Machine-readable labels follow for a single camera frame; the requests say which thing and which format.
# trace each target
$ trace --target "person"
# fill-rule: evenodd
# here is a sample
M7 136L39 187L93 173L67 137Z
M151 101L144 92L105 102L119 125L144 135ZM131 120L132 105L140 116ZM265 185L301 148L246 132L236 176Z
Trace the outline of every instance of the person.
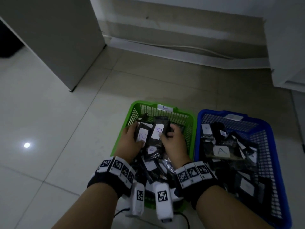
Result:
M174 168L178 169L191 162L191 159L187 154L180 128L175 124L170 126L174 132L169 132L167 134L169 137L162 134L160 138ZM143 141L135 142L136 127L137 122L122 130L114 154L129 164L137 156L144 143ZM117 201L118 195L114 188L106 183L94 183L83 192L52 228L111 228ZM206 189L195 205L196 212L207 229L273 228L218 185Z

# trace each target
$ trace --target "black cable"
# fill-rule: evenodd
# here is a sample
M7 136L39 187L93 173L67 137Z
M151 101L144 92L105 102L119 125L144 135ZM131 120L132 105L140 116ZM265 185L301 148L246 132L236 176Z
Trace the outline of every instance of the black cable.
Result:
M175 211L173 214L174 215L182 215L186 219L186 222L188 223L188 229L190 229L189 220L188 220L188 218L184 214L182 214L181 212L178 212L178 211Z
M123 209L123 210L120 210L119 212L117 212L117 213L114 215L114 217L117 216L119 213L121 213L121 212L123 212L123 211L129 211L129 208L125 208L125 209Z

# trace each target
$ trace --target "green plastic basket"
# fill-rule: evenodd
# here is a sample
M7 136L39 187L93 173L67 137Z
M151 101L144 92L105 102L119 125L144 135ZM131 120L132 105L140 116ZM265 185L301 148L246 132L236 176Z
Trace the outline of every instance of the green plastic basket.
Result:
M138 119L144 113L148 113L148 115L149 115L148 121L151 121L151 122L153 121L153 118L155 116L168 116L171 123L184 125L185 128L184 128L183 135L184 135L184 138L186 141L187 152L188 152L190 158L193 160L195 138L196 138L197 117L191 113L181 111L178 108L170 106L168 104L162 104L162 105L173 108L172 112L159 110L158 104L161 104L161 103L151 103L151 102L142 101L142 100L138 100L138 101L135 101L134 103L132 103L132 105L130 106L130 109L128 111L128 114L125 118L125 121L123 123L123 126L121 128L121 131L124 127L131 125L136 119ZM116 150L116 146L121 137L121 131L120 131L118 138L116 139L115 145L111 152L111 156L113 156L113 154ZM148 208L155 209L156 208L155 200L145 197L145 206ZM179 208L175 209L175 210L182 211L184 209L184 207L185 206L183 204L182 206L179 206Z

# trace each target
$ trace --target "forearm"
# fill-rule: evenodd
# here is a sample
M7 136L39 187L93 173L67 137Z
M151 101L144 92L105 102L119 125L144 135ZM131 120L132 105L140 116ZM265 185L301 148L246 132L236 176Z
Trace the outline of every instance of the forearm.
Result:
M52 229L111 228L117 194L105 183L87 188Z
M219 186L207 189L196 211L207 229L272 229L273 227Z

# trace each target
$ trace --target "basket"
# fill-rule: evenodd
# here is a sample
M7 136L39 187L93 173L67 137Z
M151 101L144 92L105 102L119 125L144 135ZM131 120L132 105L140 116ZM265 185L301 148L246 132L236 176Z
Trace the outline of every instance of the basket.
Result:
M194 156L194 146L195 146L195 138L196 138L196 125L197 119L195 115L181 111L176 107L172 107L170 105L161 105L160 103L151 103L147 101L138 100L131 104L130 109L127 113L125 121L123 123L122 129L128 125L131 125L136 119L138 119L144 113L148 113L149 119L148 121L153 121L155 116L167 116L171 123L176 123L180 125L184 125L184 138L186 141L187 152L191 159ZM111 156L113 156L116 146L120 140L121 132L116 139L116 143L111 152ZM145 196L145 206L148 208L155 209L155 199L147 198ZM176 210L182 210L184 206L176 206L174 204L174 208Z
M198 113L197 118L194 161L199 160L201 124L215 121L223 123L227 132L235 131L244 139L259 145L260 154L257 158L259 175L270 178L273 182L272 218L266 221L275 228L289 229L292 226L291 215L271 126L264 120L251 118L245 114L204 109Z

